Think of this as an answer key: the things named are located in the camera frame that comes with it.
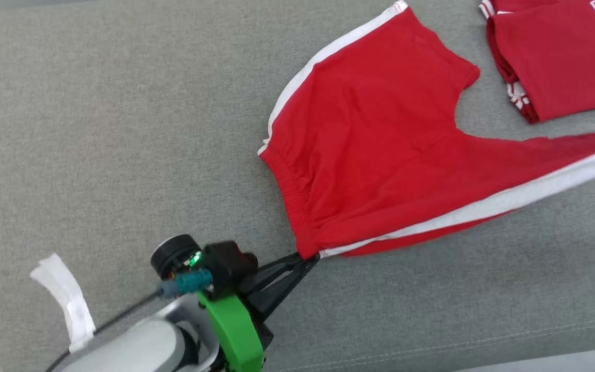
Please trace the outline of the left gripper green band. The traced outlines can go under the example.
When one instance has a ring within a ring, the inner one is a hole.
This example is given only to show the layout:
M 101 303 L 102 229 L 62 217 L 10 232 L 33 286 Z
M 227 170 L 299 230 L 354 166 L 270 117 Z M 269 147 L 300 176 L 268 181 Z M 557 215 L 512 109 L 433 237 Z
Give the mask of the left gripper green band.
M 268 263 L 248 282 L 248 302 L 238 294 L 210 299 L 199 292 L 218 343 L 208 371 L 263 371 L 274 335 L 257 318 L 269 318 L 320 259 L 295 253 Z

